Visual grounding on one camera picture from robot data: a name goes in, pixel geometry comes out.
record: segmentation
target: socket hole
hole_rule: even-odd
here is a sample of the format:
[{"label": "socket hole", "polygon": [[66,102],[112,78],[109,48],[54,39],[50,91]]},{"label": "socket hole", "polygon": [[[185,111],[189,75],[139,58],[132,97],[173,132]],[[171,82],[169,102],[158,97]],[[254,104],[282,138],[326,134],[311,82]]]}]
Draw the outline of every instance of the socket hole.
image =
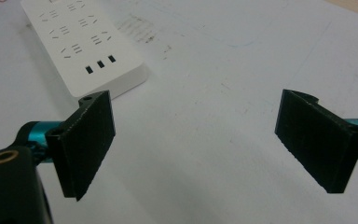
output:
[{"label": "socket hole", "polygon": [[100,65],[100,68],[103,68],[103,67],[104,67],[103,62],[101,62],[101,61],[98,61],[97,64]]},{"label": "socket hole", "polygon": [[112,63],[116,61],[116,59],[112,55],[109,55],[108,58]]},{"label": "socket hole", "polygon": [[87,66],[87,67],[86,67],[86,70],[87,70],[87,72],[88,72],[89,74],[93,73],[93,71],[92,71],[92,69],[91,69],[90,66]]}]

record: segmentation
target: white tabletop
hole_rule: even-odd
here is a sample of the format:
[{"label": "white tabletop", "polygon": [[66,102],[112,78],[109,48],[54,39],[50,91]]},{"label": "white tabletop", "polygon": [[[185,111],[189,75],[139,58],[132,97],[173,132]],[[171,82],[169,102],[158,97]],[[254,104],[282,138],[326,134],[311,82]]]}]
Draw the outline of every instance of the white tabletop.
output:
[{"label": "white tabletop", "polygon": [[[358,118],[358,14],[312,0],[98,0],[149,79],[76,203],[38,167],[55,223],[358,223],[358,162],[327,194],[274,133],[282,89]],[[19,0],[0,3],[0,149],[76,110]]]}]

